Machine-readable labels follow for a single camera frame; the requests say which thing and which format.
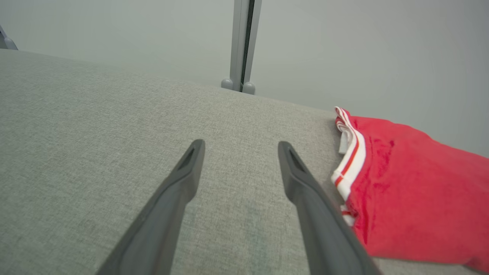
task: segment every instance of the white trim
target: white trim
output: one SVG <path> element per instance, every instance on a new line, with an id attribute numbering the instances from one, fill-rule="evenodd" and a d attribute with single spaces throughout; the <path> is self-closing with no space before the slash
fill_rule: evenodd
<path id="1" fill-rule="evenodd" d="M 348 135 L 348 149 L 338 168 L 333 172 L 331 180 L 334 184 L 338 180 L 338 178 L 342 178 L 336 188 L 338 189 L 343 199 L 346 201 L 350 196 L 352 184 L 360 173 L 363 164 L 365 163 L 365 138 L 358 130 L 353 127 L 350 118 L 348 117 L 348 114 L 344 109 L 340 107 L 335 107 L 335 110 L 338 114 L 338 117 L 341 119 L 336 123 L 338 130 L 341 132 L 346 132 L 346 134 Z M 352 154 L 354 153 L 357 144 L 358 148 L 355 155 L 352 157 Z M 350 166 L 348 167 L 348 170 L 345 171 L 344 174 L 342 174 L 342 171 L 345 169 L 350 159 L 352 159 L 352 161 Z"/>

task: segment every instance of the gray fabric surface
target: gray fabric surface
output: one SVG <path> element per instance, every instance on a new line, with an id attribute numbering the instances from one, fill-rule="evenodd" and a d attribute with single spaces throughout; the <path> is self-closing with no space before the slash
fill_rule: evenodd
<path id="1" fill-rule="evenodd" d="M 172 273 L 307 274 L 277 143 L 289 141 L 340 202 L 329 180 L 340 161 L 334 118 L 221 88 L 0 50 L 0 273 L 93 274 L 202 138 L 200 185 Z M 386 274 L 468 273 L 377 263 Z"/>

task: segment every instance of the red towel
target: red towel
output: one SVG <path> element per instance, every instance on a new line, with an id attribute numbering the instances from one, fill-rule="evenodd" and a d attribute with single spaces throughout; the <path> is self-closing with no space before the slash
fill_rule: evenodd
<path id="1" fill-rule="evenodd" d="M 332 181 L 371 256 L 489 273 L 489 159 L 336 107 L 348 150 Z"/>

